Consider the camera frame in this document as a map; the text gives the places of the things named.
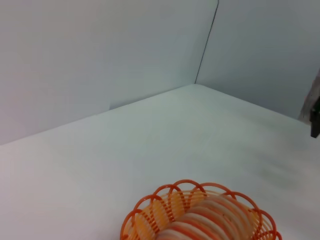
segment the white surface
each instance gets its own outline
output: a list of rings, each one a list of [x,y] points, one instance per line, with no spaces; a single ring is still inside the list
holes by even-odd
[[[297,118],[320,67],[319,0],[220,0],[197,84]]]
[[[0,1],[0,145],[194,83],[216,5]]]
[[[0,239],[118,239],[158,186],[217,182],[283,239],[316,240],[320,148],[307,125],[189,85],[0,146]]]

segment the white wall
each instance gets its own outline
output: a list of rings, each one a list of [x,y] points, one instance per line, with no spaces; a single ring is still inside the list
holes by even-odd
[[[0,144],[194,83],[212,0],[2,0]]]
[[[320,67],[320,1],[220,0],[197,79],[297,118]]]

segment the orange and white basket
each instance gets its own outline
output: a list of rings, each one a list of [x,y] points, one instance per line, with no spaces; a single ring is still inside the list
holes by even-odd
[[[190,184],[191,190],[181,190],[179,186]],[[120,240],[154,240],[156,235],[184,215],[191,207],[208,197],[228,198],[250,217],[253,232],[250,240],[282,240],[276,223],[254,201],[243,193],[231,191],[217,183],[199,184],[192,180],[180,180],[174,184],[163,185],[153,194],[142,198],[125,218]]]

